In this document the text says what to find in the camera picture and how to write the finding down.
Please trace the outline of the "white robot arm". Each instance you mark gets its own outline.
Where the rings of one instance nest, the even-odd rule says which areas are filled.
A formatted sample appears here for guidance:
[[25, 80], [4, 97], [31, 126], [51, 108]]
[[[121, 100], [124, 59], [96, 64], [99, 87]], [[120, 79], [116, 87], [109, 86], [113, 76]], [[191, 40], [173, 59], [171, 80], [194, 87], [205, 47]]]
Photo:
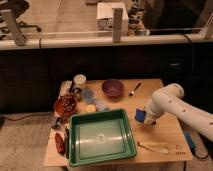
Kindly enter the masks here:
[[144, 123], [151, 125], [168, 112], [213, 142], [213, 114], [184, 102], [183, 97], [184, 89], [177, 83], [155, 90], [145, 105]]

